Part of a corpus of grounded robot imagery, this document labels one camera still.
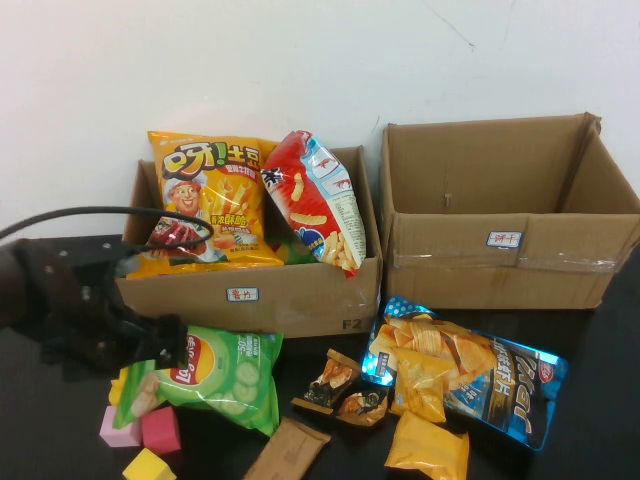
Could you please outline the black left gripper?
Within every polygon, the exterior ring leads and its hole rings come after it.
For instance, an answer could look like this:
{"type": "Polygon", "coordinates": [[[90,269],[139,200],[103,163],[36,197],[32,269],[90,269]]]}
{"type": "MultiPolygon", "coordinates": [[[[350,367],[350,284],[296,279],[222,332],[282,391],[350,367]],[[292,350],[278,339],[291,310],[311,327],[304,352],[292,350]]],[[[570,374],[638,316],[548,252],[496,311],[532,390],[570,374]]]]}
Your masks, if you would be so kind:
{"type": "Polygon", "coordinates": [[[154,351],[155,370],[183,368],[187,326],[175,314],[134,312],[117,292],[114,273],[113,268],[43,270],[43,362],[115,371],[154,351]]]}

